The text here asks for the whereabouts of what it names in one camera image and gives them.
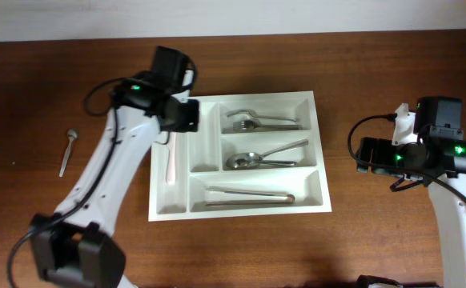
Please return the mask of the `steel tablespoon angled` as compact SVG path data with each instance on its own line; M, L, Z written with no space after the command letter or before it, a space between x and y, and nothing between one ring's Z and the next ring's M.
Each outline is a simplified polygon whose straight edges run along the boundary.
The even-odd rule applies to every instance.
M266 157L272 154L277 154L280 152L285 152L289 150L294 150L300 147L305 147L309 144L307 139L299 140L297 142L289 143L285 146L281 146L279 148L275 148L274 150L270 150L263 154L257 154L254 152L247 153L244 158L246 159L247 163L250 165L252 163L260 163L260 164L268 164L268 165L275 165L275 166L295 166L296 162L293 161L276 161L276 160L265 160Z

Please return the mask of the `steel serrated tongs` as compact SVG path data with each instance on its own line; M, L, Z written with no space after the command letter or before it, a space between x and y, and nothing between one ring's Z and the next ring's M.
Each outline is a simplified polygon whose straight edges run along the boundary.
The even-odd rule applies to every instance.
M205 189L206 206L291 205L295 196L279 191L238 190L221 187Z

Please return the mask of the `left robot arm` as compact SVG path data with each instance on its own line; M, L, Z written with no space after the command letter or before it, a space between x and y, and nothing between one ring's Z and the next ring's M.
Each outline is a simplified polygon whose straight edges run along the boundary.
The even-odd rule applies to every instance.
M98 146L51 216L36 214L29 242L39 278L61 287L131 287L126 255L113 240L123 199L161 133L195 132L198 70L183 52L158 46L151 68L108 81L110 103Z

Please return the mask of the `pink plastic knife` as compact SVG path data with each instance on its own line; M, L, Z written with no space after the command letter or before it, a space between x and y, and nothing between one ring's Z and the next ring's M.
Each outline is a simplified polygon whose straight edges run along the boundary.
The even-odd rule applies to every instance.
M176 133L169 134L169 142L167 143L168 159L166 169L166 183L168 185L174 185L176 181L176 169L175 169L175 155L176 155Z

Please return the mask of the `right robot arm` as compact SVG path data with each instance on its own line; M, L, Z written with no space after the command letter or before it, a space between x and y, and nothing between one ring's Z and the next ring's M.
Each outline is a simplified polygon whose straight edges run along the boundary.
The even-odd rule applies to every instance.
M359 172L396 178L390 189L428 190L436 216L443 261L443 285L466 287L466 140L462 101L419 98L416 109L401 104L383 118L394 124L392 139L364 137L348 152Z

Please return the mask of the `steel tablespoon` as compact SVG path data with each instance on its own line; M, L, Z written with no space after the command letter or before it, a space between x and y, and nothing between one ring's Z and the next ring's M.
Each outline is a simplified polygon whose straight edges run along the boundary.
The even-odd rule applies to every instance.
M293 161L263 160L259 154L255 153L235 154L226 160L226 167L231 169L250 169L261 165L293 167L297 163Z

